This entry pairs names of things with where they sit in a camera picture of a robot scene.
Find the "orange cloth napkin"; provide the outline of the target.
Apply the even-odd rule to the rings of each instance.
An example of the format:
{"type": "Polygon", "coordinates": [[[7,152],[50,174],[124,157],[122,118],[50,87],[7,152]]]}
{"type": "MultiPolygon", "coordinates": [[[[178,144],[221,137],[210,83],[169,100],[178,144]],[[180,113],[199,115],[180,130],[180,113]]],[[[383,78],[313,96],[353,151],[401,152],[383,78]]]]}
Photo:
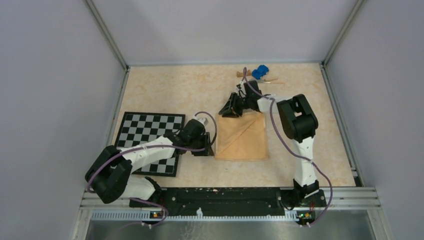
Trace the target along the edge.
{"type": "Polygon", "coordinates": [[[217,118],[215,159],[223,161],[265,161],[269,158],[266,121],[263,113],[217,118]]]}

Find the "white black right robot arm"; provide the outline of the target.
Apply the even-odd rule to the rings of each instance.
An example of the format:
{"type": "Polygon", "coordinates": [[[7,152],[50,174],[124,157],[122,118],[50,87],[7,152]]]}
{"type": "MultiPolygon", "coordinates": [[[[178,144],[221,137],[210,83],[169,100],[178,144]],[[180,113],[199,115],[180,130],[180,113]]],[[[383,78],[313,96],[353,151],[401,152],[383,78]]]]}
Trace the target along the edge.
{"type": "Polygon", "coordinates": [[[219,115],[224,118],[239,118],[245,110],[278,113],[283,132],[294,144],[294,150],[290,153],[297,159],[293,200],[299,206],[307,206],[320,187],[312,164],[313,143],[319,122],[306,96],[298,94],[284,98],[262,94],[256,80],[239,84],[237,88],[238,92],[230,94],[219,115]]]}

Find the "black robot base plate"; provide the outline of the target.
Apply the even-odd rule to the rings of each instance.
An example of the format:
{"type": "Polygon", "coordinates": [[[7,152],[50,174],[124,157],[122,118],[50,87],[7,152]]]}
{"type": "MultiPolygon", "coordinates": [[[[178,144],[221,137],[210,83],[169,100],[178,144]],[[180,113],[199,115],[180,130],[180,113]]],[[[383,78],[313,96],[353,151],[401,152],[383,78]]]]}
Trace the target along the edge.
{"type": "Polygon", "coordinates": [[[153,202],[171,217],[283,216],[289,210],[326,207],[324,191],[299,199],[292,187],[169,187],[154,194],[153,202]]]}

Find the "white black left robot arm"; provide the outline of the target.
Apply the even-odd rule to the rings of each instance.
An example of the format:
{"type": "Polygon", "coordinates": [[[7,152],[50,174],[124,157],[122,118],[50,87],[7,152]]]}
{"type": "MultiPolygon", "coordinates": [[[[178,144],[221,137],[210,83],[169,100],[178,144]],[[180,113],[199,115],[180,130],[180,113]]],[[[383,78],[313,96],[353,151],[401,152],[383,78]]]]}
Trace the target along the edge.
{"type": "Polygon", "coordinates": [[[159,160],[190,152],[194,156],[213,156],[208,120],[194,117],[176,132],[168,132],[150,142],[118,149],[105,147],[86,172],[87,191],[97,194],[104,204],[119,198],[142,200],[154,207],[160,202],[160,187],[151,178],[133,178],[136,171],[159,160]]]}

